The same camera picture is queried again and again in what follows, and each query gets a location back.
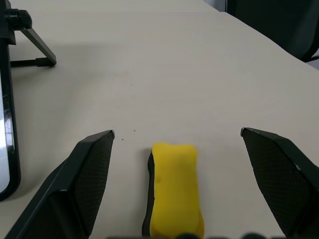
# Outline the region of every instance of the yellow sponge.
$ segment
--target yellow sponge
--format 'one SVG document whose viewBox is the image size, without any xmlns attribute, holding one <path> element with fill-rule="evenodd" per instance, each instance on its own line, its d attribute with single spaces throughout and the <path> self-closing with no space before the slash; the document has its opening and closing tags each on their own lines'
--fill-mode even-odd
<svg viewBox="0 0 319 239">
<path fill-rule="evenodd" d="M 148 213 L 152 210 L 150 236 L 175 238 L 183 233 L 191 233 L 199 238 L 204 237 L 196 162 L 197 150 L 192 145 L 156 143 L 152 147 L 149 172 L 154 190 L 150 185 L 149 201 L 153 201 L 151 204 L 148 202 Z"/>
</svg>

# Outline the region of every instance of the white table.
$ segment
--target white table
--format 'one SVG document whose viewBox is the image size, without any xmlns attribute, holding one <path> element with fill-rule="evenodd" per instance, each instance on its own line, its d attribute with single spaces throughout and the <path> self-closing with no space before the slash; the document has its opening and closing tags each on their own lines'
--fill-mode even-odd
<svg viewBox="0 0 319 239">
<path fill-rule="evenodd" d="M 0 238 L 75 144 L 106 129 L 116 140 L 92 239 L 141 235 L 158 141 L 198 148 L 206 236 L 282 235 L 240 129 L 288 137 L 318 164 L 319 71 L 200 0 L 29 2 L 12 4 L 58 64 L 12 71 L 22 183 L 0 204 Z M 41 56 L 17 38 L 12 60 Z"/>
</svg>

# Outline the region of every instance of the screen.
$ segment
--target screen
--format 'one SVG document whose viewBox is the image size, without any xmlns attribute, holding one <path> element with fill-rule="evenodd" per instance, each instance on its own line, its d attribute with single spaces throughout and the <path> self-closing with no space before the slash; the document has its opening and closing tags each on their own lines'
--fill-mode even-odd
<svg viewBox="0 0 319 239">
<path fill-rule="evenodd" d="M 2 90 L 0 88 L 0 193 L 10 182 L 8 152 L 6 147 Z"/>
</svg>

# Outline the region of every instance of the black stand leg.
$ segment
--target black stand leg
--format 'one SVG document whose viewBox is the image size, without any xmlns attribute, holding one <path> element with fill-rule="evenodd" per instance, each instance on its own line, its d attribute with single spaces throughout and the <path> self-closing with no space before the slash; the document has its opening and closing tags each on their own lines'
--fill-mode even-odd
<svg viewBox="0 0 319 239">
<path fill-rule="evenodd" d="M 32 29 L 32 19 L 25 10 L 9 9 L 6 20 L 12 30 L 20 30 L 46 57 L 27 61 L 12 61 L 11 67 L 54 66 L 56 57 L 39 35 Z"/>
<path fill-rule="evenodd" d="M 54 66 L 56 58 L 49 47 L 42 41 L 41 37 L 31 28 L 23 29 L 21 32 L 46 56 L 44 58 L 36 58 L 35 60 L 11 61 L 11 67 L 27 67 L 27 66 Z"/>
</svg>

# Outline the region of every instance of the monitor stand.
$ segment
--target monitor stand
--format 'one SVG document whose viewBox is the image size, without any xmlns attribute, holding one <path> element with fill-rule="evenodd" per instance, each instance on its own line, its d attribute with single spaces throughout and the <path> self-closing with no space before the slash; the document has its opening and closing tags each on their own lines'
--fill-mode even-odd
<svg viewBox="0 0 319 239">
<path fill-rule="evenodd" d="M 34 60 L 10 62 L 9 45 L 16 45 L 14 31 L 21 31 L 44 55 Z M 32 29 L 26 10 L 11 9 L 8 0 L 0 0 L 0 201 L 18 188 L 21 175 L 15 125 L 12 67 L 54 66 L 55 55 Z"/>
</svg>

